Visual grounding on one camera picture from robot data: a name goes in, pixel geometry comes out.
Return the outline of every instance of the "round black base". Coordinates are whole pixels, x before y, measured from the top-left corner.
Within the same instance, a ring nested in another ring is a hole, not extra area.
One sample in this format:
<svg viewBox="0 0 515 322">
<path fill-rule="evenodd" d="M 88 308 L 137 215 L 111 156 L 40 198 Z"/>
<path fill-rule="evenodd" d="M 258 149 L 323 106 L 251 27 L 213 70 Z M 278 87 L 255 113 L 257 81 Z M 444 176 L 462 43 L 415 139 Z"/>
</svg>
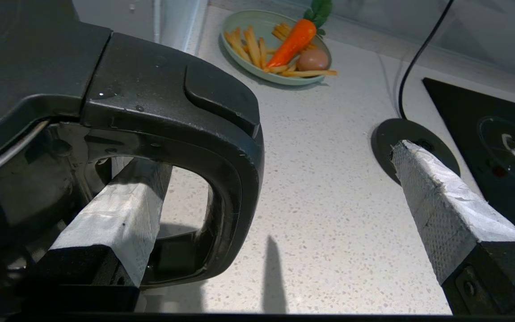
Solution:
<svg viewBox="0 0 515 322">
<path fill-rule="evenodd" d="M 388 176 L 400 185 L 397 171 L 391 162 L 392 147 L 401 140 L 409 140 L 437 157 L 446 167 L 460 176 L 460 167 L 452 152 L 433 132 L 403 119 L 386 120 L 374 130 L 371 137 L 372 153 Z"/>
</svg>

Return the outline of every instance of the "carrot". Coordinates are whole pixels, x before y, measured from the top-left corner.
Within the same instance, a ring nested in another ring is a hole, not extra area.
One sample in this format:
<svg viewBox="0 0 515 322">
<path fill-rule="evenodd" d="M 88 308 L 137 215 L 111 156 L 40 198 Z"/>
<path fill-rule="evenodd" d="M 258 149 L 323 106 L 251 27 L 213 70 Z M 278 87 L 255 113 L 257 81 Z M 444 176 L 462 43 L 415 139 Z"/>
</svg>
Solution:
<svg viewBox="0 0 515 322">
<path fill-rule="evenodd" d="M 313 22 L 307 19 L 299 20 L 278 51 L 267 63 L 267 67 L 287 65 L 299 51 L 309 44 L 316 33 L 317 27 Z"/>
</svg>

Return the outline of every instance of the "black handle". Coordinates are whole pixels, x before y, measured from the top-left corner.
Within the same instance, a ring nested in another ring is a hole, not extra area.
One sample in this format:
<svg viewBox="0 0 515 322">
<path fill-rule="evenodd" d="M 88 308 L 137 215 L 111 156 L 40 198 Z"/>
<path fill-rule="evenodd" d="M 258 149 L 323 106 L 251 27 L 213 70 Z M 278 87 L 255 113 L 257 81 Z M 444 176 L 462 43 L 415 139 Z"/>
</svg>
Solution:
<svg viewBox="0 0 515 322">
<path fill-rule="evenodd" d="M 258 104 L 220 69 L 113 34 L 82 112 L 89 162 L 125 155 L 193 171 L 209 184 L 204 226 L 157 240 L 143 287 L 208 279 L 241 248 L 263 177 Z"/>
</svg>

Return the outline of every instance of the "screw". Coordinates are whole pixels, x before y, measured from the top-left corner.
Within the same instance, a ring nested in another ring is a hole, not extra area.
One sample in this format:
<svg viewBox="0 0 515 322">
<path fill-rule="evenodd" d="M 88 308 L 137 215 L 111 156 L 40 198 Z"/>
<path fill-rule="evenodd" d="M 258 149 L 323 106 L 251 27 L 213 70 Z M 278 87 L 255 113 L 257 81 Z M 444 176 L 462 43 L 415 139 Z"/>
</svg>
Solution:
<svg viewBox="0 0 515 322">
<path fill-rule="evenodd" d="M 470 281 L 464 282 L 464 292 L 468 296 L 474 296 L 476 294 L 476 288 L 474 287 L 474 284 Z"/>
</svg>

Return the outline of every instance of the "toy carrot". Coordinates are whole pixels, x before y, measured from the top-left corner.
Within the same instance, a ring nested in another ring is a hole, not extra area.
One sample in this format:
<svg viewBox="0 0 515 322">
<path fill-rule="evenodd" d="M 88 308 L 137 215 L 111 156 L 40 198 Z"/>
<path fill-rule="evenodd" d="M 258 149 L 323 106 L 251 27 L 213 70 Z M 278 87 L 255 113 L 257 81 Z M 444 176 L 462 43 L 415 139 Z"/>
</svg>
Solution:
<svg viewBox="0 0 515 322">
<path fill-rule="evenodd" d="M 331 0 L 313 0 L 311 8 L 307 9 L 303 19 L 295 24 L 286 40 L 267 63 L 267 67 L 289 64 L 299 51 L 307 47 L 316 34 L 324 35 L 325 31 L 319 27 L 327 21 L 332 8 Z"/>
</svg>

